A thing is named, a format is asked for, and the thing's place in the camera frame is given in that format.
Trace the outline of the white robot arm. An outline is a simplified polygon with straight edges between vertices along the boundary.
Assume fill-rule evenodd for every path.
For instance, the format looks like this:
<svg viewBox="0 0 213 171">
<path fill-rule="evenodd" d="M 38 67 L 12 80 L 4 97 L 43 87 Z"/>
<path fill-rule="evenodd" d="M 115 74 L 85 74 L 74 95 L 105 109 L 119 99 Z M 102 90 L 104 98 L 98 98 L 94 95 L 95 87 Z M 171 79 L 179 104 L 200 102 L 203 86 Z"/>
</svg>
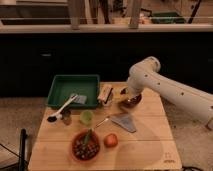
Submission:
<svg viewBox="0 0 213 171">
<path fill-rule="evenodd" d="M 134 64 L 127 79 L 129 93 L 138 96 L 145 87 L 150 88 L 213 129 L 213 95 L 160 75 L 160 68 L 154 56 Z"/>
</svg>

